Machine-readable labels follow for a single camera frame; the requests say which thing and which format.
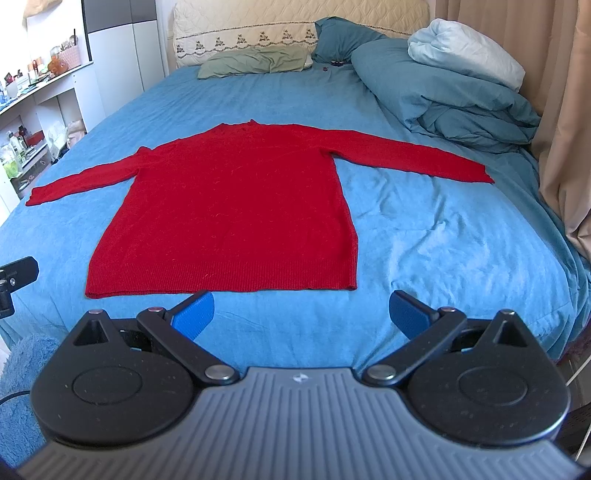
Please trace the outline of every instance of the beige curtain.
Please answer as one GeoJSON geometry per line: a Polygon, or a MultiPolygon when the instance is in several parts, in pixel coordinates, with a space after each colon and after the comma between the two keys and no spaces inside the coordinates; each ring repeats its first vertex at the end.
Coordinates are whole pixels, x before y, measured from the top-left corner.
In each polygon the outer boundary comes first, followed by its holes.
{"type": "Polygon", "coordinates": [[[520,93],[542,115],[532,143],[540,192],[591,260],[591,0],[437,0],[525,69],[520,93]]]}

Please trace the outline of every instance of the blue bed sheet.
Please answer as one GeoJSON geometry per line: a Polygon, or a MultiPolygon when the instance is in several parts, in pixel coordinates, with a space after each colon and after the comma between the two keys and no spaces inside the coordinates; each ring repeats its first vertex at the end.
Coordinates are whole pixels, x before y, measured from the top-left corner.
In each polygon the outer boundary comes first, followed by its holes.
{"type": "MultiPolygon", "coordinates": [[[[180,69],[117,111],[41,183],[119,160],[142,145],[153,148],[250,119],[353,129],[439,147],[483,163],[496,182],[461,183],[337,159],[359,235],[357,290],[216,292],[214,319],[197,338],[214,355],[243,372],[250,365],[362,368],[407,341],[388,316],[388,297],[397,288],[475,318],[511,307],[553,358],[586,323],[589,266],[540,201],[537,163],[525,151],[480,153],[411,133],[351,65],[199,81],[196,73],[180,69]]],[[[162,175],[181,178],[183,172],[171,162],[162,175]]],[[[91,308],[130,317],[186,297],[84,296],[90,256],[132,181],[36,207],[21,202],[10,215],[0,229],[0,262],[32,255],[40,276],[14,295],[16,314],[0,321],[9,345],[33,332],[62,337],[91,308]]],[[[145,235],[157,228],[151,225],[145,235]]]]}

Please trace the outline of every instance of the blue gripper pad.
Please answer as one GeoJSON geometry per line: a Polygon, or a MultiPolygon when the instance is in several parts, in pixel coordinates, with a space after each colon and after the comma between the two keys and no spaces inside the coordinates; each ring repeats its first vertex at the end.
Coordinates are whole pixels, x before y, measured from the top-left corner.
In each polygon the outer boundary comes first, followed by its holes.
{"type": "Polygon", "coordinates": [[[195,340],[197,335],[213,320],[214,309],[213,294],[208,291],[188,307],[176,313],[171,324],[185,337],[195,340]]]}
{"type": "Polygon", "coordinates": [[[390,319],[400,331],[412,340],[431,326],[431,319],[426,312],[422,312],[397,292],[390,295],[390,319]]]}

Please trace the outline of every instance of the sweater hem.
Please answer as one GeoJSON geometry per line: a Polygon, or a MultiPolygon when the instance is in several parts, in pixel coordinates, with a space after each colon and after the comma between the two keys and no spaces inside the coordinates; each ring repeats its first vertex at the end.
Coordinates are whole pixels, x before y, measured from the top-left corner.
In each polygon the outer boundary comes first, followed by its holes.
{"type": "Polygon", "coordinates": [[[138,264],[93,265],[86,296],[91,299],[154,293],[195,293],[199,290],[354,290],[357,251],[345,260],[168,262],[141,268],[138,264]]]}

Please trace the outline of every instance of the green pillow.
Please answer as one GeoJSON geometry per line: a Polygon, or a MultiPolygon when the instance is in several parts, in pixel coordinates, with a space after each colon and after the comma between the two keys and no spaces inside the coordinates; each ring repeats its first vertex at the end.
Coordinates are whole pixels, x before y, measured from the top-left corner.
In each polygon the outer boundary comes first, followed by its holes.
{"type": "Polygon", "coordinates": [[[207,59],[197,74],[198,79],[226,77],[244,73],[301,72],[308,51],[297,45],[269,45],[221,51],[207,59]]]}

